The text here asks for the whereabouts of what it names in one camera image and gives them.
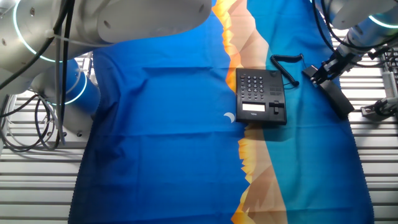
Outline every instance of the metal grating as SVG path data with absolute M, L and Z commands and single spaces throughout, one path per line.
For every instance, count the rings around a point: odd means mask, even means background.
M 335 31 L 341 38 L 346 30 Z M 86 56 L 77 58 L 83 66 Z M 364 62 L 370 64 L 370 58 Z M 398 122 L 373 123 L 361 116 L 361 106 L 385 97 L 378 68 L 354 68 L 341 79 L 355 111 L 349 115 L 363 162 L 377 224 L 398 224 Z M 31 93 L 19 95 L 23 104 Z M 44 109 L 39 116 L 44 117 Z M 34 103 L 15 114 L 12 130 L 25 143 L 36 140 Z M 67 145 L 54 152 L 14 154 L 4 149 L 0 159 L 0 224 L 66 224 L 73 188 L 87 136 L 68 133 Z

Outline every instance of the cable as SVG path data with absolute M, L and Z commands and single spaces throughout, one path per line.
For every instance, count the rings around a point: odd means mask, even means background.
M 42 100 L 41 98 L 39 98 L 39 100 L 37 101 L 37 103 L 36 103 L 36 107 L 35 107 L 35 127 L 36 127 L 36 131 L 37 131 L 37 135 L 38 135 L 38 137 L 39 137 L 39 141 L 41 142 L 41 144 L 43 145 L 43 148 L 45 148 L 46 150 L 49 150 L 49 151 L 52 151 L 52 150 L 54 150 L 55 148 L 56 148 L 56 146 L 55 147 L 52 147 L 52 148 L 49 148 L 48 147 L 48 145 L 47 145 L 47 143 L 46 143 L 46 141 L 44 140 L 44 136 L 45 135 L 42 135 L 41 133 L 40 133 L 40 128 L 39 128 L 39 121 L 38 121 L 38 113 L 39 113 L 39 106 L 40 106 L 40 103 L 43 103 L 44 105 L 45 104 L 47 104 L 46 103 L 46 101 L 45 100 Z M 44 106 L 45 108 L 46 108 L 46 112 L 47 112 L 47 116 L 48 117 L 50 117 L 50 111 L 49 111 L 49 109 L 46 107 L 46 106 Z
M 57 31 L 61 28 L 63 20 L 67 16 L 67 12 L 69 10 L 68 8 L 68 1 L 64 4 L 62 7 L 62 11 L 60 13 L 60 16 L 58 17 L 55 25 L 54 25 L 54 32 L 57 33 Z M 21 76 L 26 70 L 28 70 L 39 58 L 44 54 L 44 52 L 50 47 L 50 44 L 52 43 L 54 37 L 52 38 L 47 38 L 43 44 L 43 46 L 40 48 L 40 50 L 35 54 L 35 56 L 28 62 L 26 65 L 24 65 L 21 69 L 19 69 L 16 73 L 11 75 L 8 79 L 6 79 L 4 82 L 0 84 L 0 90 L 2 90 L 4 87 L 6 87 L 10 82 L 14 81 L 16 78 Z
M 13 110 L 13 111 L 11 111 L 11 112 L 8 112 L 8 113 L 6 113 L 6 114 L 2 114 L 2 115 L 0 115 L 0 118 L 5 118 L 6 116 L 10 116 L 10 115 L 12 115 L 12 114 L 14 114 L 14 113 L 16 113 L 16 112 L 18 112 L 18 111 L 20 111 L 20 110 L 22 110 L 22 109 L 24 109 L 24 107 L 25 106 L 27 106 L 32 100 L 34 100 L 34 98 L 36 98 L 38 95 L 36 94 L 36 95 L 33 95 L 31 98 L 29 98 L 29 100 L 27 100 L 23 105 L 21 105 L 20 107 L 18 107 L 17 109 L 15 109 L 15 110 Z
M 299 54 L 298 56 L 285 56 L 285 55 L 272 55 L 271 56 L 271 62 L 290 81 L 290 83 L 288 83 L 288 84 L 292 84 L 294 87 L 297 87 L 300 84 L 299 81 L 296 81 L 293 78 L 293 76 L 279 63 L 279 61 L 295 63 L 295 62 L 299 62 L 300 60 L 304 61 L 304 56 L 302 54 Z
M 68 9 L 67 21 L 65 24 L 65 38 L 69 38 L 70 29 L 72 26 L 73 9 L 75 7 L 75 0 L 70 0 L 70 7 Z M 63 119 L 65 116 L 65 100 L 66 100 L 66 88 L 67 88 L 67 66 L 68 66 L 68 48 L 69 42 L 63 42 L 63 57 L 62 57 L 62 87 L 61 87 L 61 124 L 63 124 Z M 62 143 L 65 144 L 65 138 L 61 135 Z
M 3 104 L 3 105 L 6 105 L 6 104 L 8 103 L 8 100 L 9 100 L 9 96 L 7 96 L 7 97 L 4 99 L 4 104 Z M 5 106 L 3 106 L 3 107 L 1 108 L 1 114 L 4 114 L 4 113 L 5 113 L 5 109 L 6 109 Z M 47 112 L 47 119 L 49 120 L 49 119 L 50 119 L 50 113 L 49 113 L 49 111 L 47 111 L 47 110 L 46 110 L 46 112 Z M 32 145 L 30 145 L 30 146 L 17 146 L 17 145 L 15 145 L 15 144 L 13 144 L 12 142 L 10 142 L 10 141 L 7 139 L 6 135 L 4 134 L 4 132 L 3 132 L 3 130 L 2 130 L 3 127 L 4 127 L 4 125 L 7 125 L 6 123 L 3 123 L 3 121 L 2 121 L 2 128 L 0 129 L 0 138 L 3 140 L 3 143 L 4 143 L 10 150 L 12 150 L 13 152 L 27 152 L 27 151 L 29 151 L 29 150 L 31 150 L 31 149 L 37 147 L 37 145 L 40 143 L 40 140 L 38 139 L 34 144 L 32 144 Z M 44 129 L 44 132 L 43 132 L 43 134 L 42 134 L 40 137 L 43 138 L 43 137 L 47 134 L 47 131 L 49 130 L 49 126 L 50 126 L 50 123 L 47 122 L 47 125 L 46 125 L 46 127 L 45 127 L 45 129 Z

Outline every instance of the blue fabric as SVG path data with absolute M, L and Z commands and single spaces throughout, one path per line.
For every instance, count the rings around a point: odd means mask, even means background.
M 249 0 L 248 9 L 270 45 L 269 55 L 302 53 L 307 66 L 316 67 L 331 55 L 309 1 Z M 273 69 L 271 61 L 267 64 Z M 283 65 L 300 86 L 285 91 L 287 125 L 264 127 L 264 138 L 289 223 L 373 223 L 349 122 L 340 121 L 326 97 L 301 74 L 302 63 Z
M 303 53 L 319 65 L 330 55 L 306 0 L 248 0 L 248 9 L 268 56 Z M 232 223 L 249 183 L 238 144 L 245 125 L 223 116 L 236 97 L 222 33 L 212 14 L 183 34 L 94 52 L 101 101 L 69 223 Z M 287 126 L 264 127 L 264 138 L 288 223 L 372 223 L 349 123 L 302 77 L 302 63 L 284 65 L 300 86 L 286 90 Z

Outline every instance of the black telephone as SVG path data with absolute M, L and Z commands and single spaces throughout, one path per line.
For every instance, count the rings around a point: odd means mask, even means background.
M 285 90 L 280 71 L 236 69 L 236 121 L 286 125 Z

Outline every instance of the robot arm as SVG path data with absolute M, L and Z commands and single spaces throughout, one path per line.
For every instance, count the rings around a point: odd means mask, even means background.
M 53 35 L 61 7 L 61 0 L 13 1 L 15 6 L 0 17 L 0 83 Z M 0 4 L 7 7 L 10 0 Z M 70 39 L 86 44 L 71 42 L 68 59 L 118 42 L 179 34 L 199 26 L 210 12 L 211 0 L 76 0 Z M 26 91 L 38 74 L 55 65 L 55 49 L 55 44 L 50 45 L 33 66 L 0 91 Z
M 349 72 L 362 57 L 375 49 L 382 51 L 386 47 L 398 44 L 398 2 L 395 0 L 314 0 L 313 4 L 337 29 L 349 31 L 344 41 L 337 47 L 331 57 L 322 63 L 316 72 L 310 75 L 314 86 L 323 86 L 325 81 L 332 80 L 344 72 Z M 341 102 L 335 105 L 347 105 L 348 100 L 343 94 L 333 93 L 329 96 Z M 371 109 L 363 109 L 364 113 L 375 110 L 378 115 L 390 114 L 398 107 L 397 99 L 385 98 L 377 102 Z M 351 104 L 338 108 L 347 115 L 353 110 Z

